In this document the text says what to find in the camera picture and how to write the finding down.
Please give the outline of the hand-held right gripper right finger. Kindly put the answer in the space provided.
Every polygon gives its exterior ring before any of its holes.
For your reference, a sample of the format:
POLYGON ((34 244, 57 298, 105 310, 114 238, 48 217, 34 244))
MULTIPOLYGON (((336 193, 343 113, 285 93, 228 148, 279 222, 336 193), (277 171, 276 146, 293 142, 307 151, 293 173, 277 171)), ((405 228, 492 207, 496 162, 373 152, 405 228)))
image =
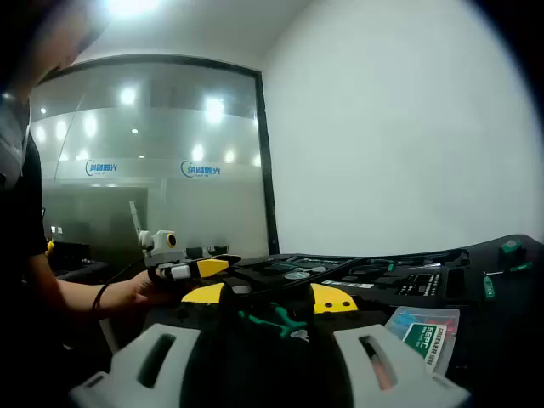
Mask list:
POLYGON ((464 407, 470 393, 361 310, 346 292, 312 283, 302 407, 464 407))

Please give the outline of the person's left hand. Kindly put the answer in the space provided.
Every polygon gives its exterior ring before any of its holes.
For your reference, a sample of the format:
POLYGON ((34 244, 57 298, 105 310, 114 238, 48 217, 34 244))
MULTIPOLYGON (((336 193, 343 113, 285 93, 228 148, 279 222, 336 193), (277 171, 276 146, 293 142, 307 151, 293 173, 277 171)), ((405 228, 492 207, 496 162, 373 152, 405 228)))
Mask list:
POLYGON ((160 286, 153 283, 147 271, 142 271, 132 279, 134 300, 143 305, 157 306, 168 303, 179 303, 187 293, 184 286, 160 286))

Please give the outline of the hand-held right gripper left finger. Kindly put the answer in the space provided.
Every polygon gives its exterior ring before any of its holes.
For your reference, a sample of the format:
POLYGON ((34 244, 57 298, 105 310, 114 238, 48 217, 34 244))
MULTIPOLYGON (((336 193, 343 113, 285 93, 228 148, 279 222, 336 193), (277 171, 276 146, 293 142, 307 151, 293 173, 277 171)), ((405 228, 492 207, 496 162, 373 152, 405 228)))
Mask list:
POLYGON ((179 407, 182 385, 203 331, 155 323, 69 392, 73 407, 179 407))

